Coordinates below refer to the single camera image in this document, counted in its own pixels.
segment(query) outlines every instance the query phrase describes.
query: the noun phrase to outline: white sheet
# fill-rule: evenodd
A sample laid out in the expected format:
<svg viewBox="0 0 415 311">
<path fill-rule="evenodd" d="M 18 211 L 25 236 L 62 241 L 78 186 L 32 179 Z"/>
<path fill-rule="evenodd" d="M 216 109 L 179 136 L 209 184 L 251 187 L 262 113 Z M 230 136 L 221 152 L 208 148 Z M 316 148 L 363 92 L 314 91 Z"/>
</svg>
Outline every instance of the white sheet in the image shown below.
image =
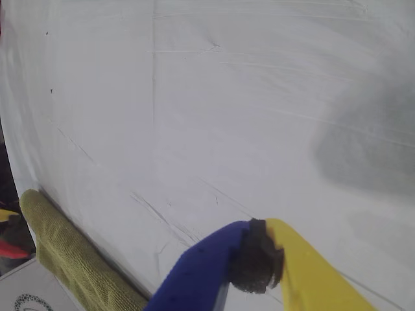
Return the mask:
<svg viewBox="0 0 415 311">
<path fill-rule="evenodd" d="M 154 292 L 229 222 L 293 225 L 415 310 L 412 0 L 3 0 L 0 116 L 42 188 Z M 231 290 L 226 310 L 282 310 Z"/>
</svg>

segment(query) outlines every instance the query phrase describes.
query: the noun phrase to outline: green towel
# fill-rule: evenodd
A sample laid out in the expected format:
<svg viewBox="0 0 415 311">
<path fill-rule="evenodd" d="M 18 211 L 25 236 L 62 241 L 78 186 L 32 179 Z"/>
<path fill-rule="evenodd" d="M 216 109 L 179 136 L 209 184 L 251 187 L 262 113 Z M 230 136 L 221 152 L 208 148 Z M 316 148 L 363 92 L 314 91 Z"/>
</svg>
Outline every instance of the green towel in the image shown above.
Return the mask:
<svg viewBox="0 0 415 311">
<path fill-rule="evenodd" d="M 55 274 L 87 311 L 140 311 L 147 300 L 100 257 L 69 220 L 35 190 L 20 199 L 36 235 L 36 258 Z"/>
</svg>

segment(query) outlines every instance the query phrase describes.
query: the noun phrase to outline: red object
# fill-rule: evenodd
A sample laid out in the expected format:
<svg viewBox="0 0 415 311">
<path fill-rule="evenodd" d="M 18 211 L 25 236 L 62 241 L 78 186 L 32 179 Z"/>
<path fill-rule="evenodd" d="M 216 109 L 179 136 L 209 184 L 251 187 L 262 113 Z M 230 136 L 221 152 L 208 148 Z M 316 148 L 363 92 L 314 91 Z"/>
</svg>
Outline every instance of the red object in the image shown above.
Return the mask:
<svg viewBox="0 0 415 311">
<path fill-rule="evenodd" d="M 17 246 L 10 245 L 9 243 L 0 240 L 0 257 L 7 257 L 10 259 L 20 259 L 28 257 L 28 253 L 19 249 Z"/>
</svg>

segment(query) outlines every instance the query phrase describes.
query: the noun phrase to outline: yellow handle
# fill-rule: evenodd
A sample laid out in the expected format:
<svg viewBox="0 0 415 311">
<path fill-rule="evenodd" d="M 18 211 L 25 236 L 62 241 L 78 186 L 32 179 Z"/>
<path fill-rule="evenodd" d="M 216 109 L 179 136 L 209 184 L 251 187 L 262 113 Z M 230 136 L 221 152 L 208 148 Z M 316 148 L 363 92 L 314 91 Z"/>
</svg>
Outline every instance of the yellow handle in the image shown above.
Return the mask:
<svg viewBox="0 0 415 311">
<path fill-rule="evenodd" d="M 267 233 L 284 248 L 285 311 L 374 311 L 317 251 L 285 222 L 266 219 Z"/>
<path fill-rule="evenodd" d="M 0 209 L 0 222 L 7 222 L 8 218 L 12 215 L 18 215 L 18 213 L 8 211 L 6 209 Z"/>
</svg>

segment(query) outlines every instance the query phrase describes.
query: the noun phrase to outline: blue handle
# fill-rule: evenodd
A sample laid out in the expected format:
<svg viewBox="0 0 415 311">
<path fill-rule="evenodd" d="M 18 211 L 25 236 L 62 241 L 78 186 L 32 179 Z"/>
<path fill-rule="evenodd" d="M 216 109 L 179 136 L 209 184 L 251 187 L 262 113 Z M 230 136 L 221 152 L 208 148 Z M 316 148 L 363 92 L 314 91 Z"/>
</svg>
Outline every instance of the blue handle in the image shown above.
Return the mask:
<svg viewBox="0 0 415 311">
<path fill-rule="evenodd" d="M 179 258 L 145 311 L 212 311 L 219 290 L 227 288 L 232 249 L 239 249 L 249 222 L 234 222 L 215 231 Z"/>
</svg>

